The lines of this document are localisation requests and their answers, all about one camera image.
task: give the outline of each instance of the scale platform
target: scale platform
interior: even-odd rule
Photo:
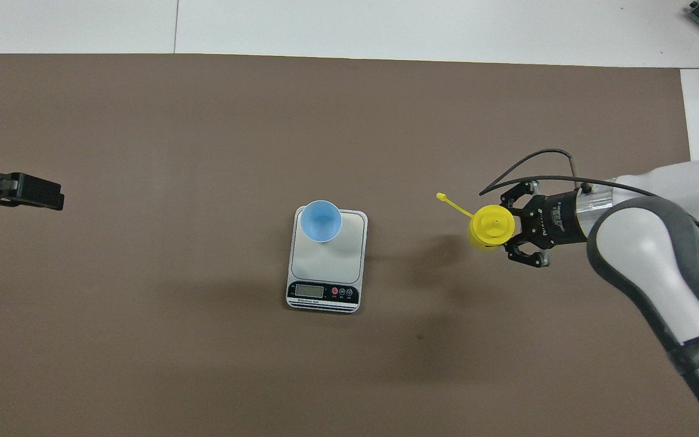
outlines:
[[[368,218],[361,211],[341,209],[339,234],[327,243],[317,243],[300,227],[303,208],[296,210],[293,221],[285,301],[300,310],[354,313],[363,288]]]

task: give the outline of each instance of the brown table surface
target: brown table surface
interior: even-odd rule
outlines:
[[[496,203],[542,147],[596,178],[688,160],[679,72],[0,55],[0,172],[66,193],[0,207],[0,435],[699,435],[583,244],[511,263],[435,199]],[[284,303],[320,198],[369,216],[352,315]]]

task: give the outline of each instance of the yellow bottle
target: yellow bottle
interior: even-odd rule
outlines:
[[[468,223],[468,241],[480,251],[492,251],[510,240],[514,234],[514,216],[501,205],[486,205],[476,211],[476,214],[471,214],[450,201],[444,193],[436,194],[436,198],[471,218]]]

